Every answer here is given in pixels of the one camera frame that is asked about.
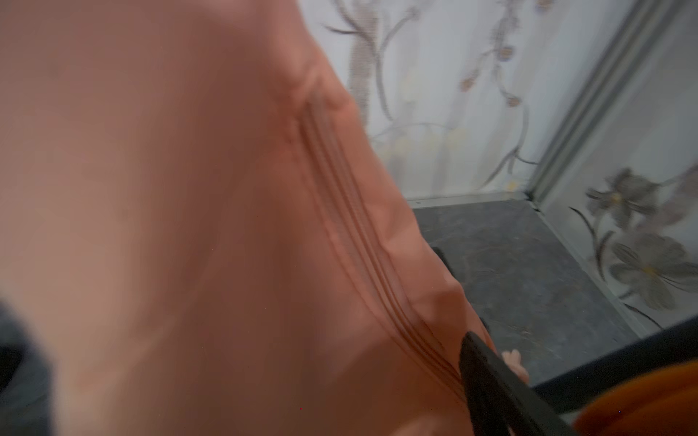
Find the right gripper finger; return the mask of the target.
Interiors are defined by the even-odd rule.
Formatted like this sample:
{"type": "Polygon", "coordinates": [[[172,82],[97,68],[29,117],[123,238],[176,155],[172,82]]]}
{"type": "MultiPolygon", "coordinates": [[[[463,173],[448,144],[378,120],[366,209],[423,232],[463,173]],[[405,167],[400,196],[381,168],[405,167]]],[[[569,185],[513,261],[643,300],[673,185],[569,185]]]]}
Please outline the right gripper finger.
{"type": "Polygon", "coordinates": [[[474,332],[462,341],[459,369],[475,435],[576,434],[474,332]]]}

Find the bright orange crescent bag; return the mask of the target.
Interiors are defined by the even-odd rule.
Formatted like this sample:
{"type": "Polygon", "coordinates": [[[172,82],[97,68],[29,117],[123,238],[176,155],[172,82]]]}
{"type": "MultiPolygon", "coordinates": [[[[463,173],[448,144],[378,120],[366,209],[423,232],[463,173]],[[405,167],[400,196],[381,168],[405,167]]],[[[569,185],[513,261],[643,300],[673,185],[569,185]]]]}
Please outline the bright orange crescent bag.
{"type": "Polygon", "coordinates": [[[587,405],[573,428],[580,435],[696,435],[697,361],[615,387],[587,405]]]}

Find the pink crescent bag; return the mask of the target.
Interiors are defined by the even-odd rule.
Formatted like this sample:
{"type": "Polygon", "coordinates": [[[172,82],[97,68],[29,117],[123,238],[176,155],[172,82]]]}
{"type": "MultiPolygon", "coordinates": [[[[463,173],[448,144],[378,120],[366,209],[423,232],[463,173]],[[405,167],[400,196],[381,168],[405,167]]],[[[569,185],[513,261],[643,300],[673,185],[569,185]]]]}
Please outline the pink crescent bag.
{"type": "Polygon", "coordinates": [[[1,298],[56,435],[469,435],[489,334],[294,1],[1,5],[1,298]]]}

